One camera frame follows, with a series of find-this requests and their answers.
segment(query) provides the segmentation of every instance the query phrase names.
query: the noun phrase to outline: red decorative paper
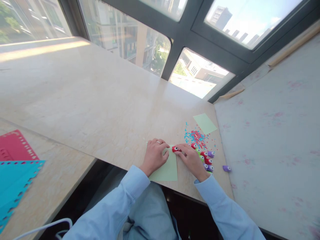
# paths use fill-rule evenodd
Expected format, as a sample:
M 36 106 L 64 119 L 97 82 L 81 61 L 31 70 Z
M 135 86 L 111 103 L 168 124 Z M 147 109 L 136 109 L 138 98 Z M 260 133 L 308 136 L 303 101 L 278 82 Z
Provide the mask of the red decorative paper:
M 0 136 L 0 155 L 0 161 L 39 160 L 19 130 L 14 130 Z

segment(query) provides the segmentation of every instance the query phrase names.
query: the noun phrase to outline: hand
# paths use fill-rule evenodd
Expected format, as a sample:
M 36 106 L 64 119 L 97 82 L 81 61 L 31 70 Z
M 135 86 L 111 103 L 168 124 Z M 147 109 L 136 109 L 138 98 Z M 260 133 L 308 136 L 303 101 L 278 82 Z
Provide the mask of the hand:
M 168 160 L 169 151 L 162 155 L 165 148 L 170 148 L 170 146 L 162 139 L 154 138 L 152 141 L 148 141 L 146 155 L 143 164 L 140 166 L 147 177 L 150 177 L 155 170 L 159 169 Z
M 175 146 L 181 149 L 184 154 L 179 151 L 174 153 L 181 158 L 183 163 L 187 166 L 189 171 L 199 180 L 199 182 L 203 182 L 208 177 L 210 177 L 210 173 L 208 173 L 203 167 L 203 163 L 196 150 L 194 150 L 186 143 L 177 144 Z

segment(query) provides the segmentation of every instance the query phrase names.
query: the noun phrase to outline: white cable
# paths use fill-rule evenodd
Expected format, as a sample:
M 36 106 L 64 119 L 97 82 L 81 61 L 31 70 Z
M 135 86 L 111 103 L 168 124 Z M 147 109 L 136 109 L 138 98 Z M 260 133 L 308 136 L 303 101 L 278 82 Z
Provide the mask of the white cable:
M 44 225 L 42 227 L 39 227 L 39 228 L 33 229 L 33 230 L 29 231 L 29 232 L 26 232 L 26 233 L 20 235 L 19 237 L 16 237 L 14 240 L 21 239 L 21 238 L 23 238 L 23 237 L 25 237 L 25 236 L 27 236 L 27 235 L 29 235 L 31 233 L 38 232 L 40 230 L 46 229 L 48 227 L 51 227 L 51 226 L 56 225 L 56 224 L 61 223 L 61 222 L 68 222 L 69 223 L 69 229 L 72 227 L 72 221 L 71 221 L 70 218 L 62 218 L 62 219 L 60 219 L 58 221 L 55 221 L 53 223 L 49 223 L 49 224 Z
M 62 231 L 60 231 L 60 232 L 57 232 L 56 233 L 56 238 L 58 239 L 58 240 L 62 240 L 62 237 L 59 235 L 60 233 L 65 233 L 65 232 L 68 232 L 69 230 L 62 230 Z

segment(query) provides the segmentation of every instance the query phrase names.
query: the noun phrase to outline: green paper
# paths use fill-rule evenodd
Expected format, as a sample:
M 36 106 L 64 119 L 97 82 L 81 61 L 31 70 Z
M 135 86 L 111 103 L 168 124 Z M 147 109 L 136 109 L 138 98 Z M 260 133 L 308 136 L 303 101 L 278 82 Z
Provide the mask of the green paper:
M 165 148 L 163 150 L 163 155 L 166 151 L 169 151 L 169 157 L 165 164 L 161 166 L 157 171 L 155 171 L 149 177 L 150 181 L 177 181 L 178 180 L 178 170 L 177 170 L 177 158 L 172 152 L 172 147 L 174 145 L 169 145 L 170 148 Z
M 198 126 L 201 128 L 204 135 L 208 135 L 209 133 L 217 130 L 217 127 L 213 124 L 213 122 L 205 113 L 193 116 L 193 118 L 194 120 L 196 120 Z

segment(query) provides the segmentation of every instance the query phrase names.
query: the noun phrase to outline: blue paper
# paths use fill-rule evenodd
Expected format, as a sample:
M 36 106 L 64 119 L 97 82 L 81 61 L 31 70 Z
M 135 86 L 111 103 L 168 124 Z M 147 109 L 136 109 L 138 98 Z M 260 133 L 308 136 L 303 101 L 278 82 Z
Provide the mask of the blue paper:
M 44 162 L 0 161 L 0 234 Z

